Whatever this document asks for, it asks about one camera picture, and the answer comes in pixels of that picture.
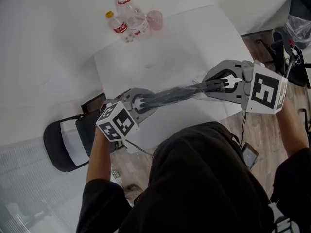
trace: black shirt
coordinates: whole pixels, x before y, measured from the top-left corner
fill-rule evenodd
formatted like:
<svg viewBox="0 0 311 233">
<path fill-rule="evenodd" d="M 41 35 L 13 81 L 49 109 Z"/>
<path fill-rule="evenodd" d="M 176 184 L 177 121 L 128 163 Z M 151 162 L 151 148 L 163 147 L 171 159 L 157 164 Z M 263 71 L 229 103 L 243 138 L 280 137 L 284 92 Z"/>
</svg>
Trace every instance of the black shirt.
<svg viewBox="0 0 311 233">
<path fill-rule="evenodd" d="M 311 152 L 303 149 L 276 171 L 272 202 L 311 228 Z M 148 188 L 133 208 L 107 180 L 85 186 L 78 233 L 268 232 L 273 214 L 232 134 L 212 122 L 186 128 L 156 150 Z"/>
</svg>

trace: water bottle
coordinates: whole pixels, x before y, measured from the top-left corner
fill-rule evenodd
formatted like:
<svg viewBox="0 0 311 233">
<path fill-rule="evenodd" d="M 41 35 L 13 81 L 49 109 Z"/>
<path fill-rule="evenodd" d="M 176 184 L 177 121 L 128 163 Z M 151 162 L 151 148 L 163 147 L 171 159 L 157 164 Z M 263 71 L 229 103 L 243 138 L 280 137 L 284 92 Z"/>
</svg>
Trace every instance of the water bottle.
<svg viewBox="0 0 311 233">
<path fill-rule="evenodd" d="M 115 16 L 112 11 L 108 11 L 106 13 L 106 18 L 108 20 L 109 27 L 113 29 L 123 41 L 133 41 L 133 33 L 128 30 L 127 25 L 122 20 L 122 17 Z"/>
<path fill-rule="evenodd" d="M 118 15 L 127 24 L 135 39 L 144 41 L 151 36 L 151 28 L 145 14 L 131 0 L 116 0 Z"/>
</svg>

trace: sleeve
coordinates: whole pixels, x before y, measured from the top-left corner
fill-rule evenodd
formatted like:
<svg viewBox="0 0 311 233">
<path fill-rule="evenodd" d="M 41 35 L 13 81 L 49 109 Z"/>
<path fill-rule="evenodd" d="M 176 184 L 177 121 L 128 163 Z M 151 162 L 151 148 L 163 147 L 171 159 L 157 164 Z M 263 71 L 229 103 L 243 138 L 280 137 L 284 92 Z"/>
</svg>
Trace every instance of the sleeve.
<svg viewBox="0 0 311 233">
<path fill-rule="evenodd" d="M 113 233 L 130 210 L 131 206 L 118 184 L 104 179 L 92 180 L 84 188 L 76 232 Z"/>
<path fill-rule="evenodd" d="M 311 229 L 311 150 L 302 149 L 276 170 L 271 201 L 295 221 L 300 232 Z"/>
</svg>

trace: white table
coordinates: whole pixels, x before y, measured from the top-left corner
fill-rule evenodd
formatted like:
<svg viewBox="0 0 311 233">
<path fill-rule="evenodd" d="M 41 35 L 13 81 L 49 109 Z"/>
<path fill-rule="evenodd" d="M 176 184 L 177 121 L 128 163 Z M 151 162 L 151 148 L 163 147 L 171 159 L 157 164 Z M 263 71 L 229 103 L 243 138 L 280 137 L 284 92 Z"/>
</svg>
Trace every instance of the white table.
<svg viewBox="0 0 311 233">
<path fill-rule="evenodd" d="M 107 98 L 133 87 L 157 92 L 190 85 L 197 75 L 225 59 L 253 61 L 238 32 L 216 5 L 166 17 L 163 29 L 153 32 L 148 40 L 127 44 L 117 40 L 95 54 Z M 240 110 L 238 104 L 192 98 L 159 108 L 129 140 L 148 149 L 185 127 L 219 121 Z M 126 145 L 129 152 L 137 152 Z"/>
</svg>

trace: white wall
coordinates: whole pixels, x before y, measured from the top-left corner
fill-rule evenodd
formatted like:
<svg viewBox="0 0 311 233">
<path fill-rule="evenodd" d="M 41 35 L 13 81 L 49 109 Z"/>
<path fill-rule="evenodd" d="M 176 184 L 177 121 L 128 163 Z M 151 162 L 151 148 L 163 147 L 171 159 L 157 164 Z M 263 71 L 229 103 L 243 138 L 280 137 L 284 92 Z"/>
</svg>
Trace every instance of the white wall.
<svg viewBox="0 0 311 233">
<path fill-rule="evenodd" d="M 136 0 L 164 16 L 219 4 L 240 34 L 256 31 L 285 0 Z M 117 36 L 113 0 L 0 0 L 0 145 L 41 136 L 101 91 L 83 65 Z"/>
</svg>

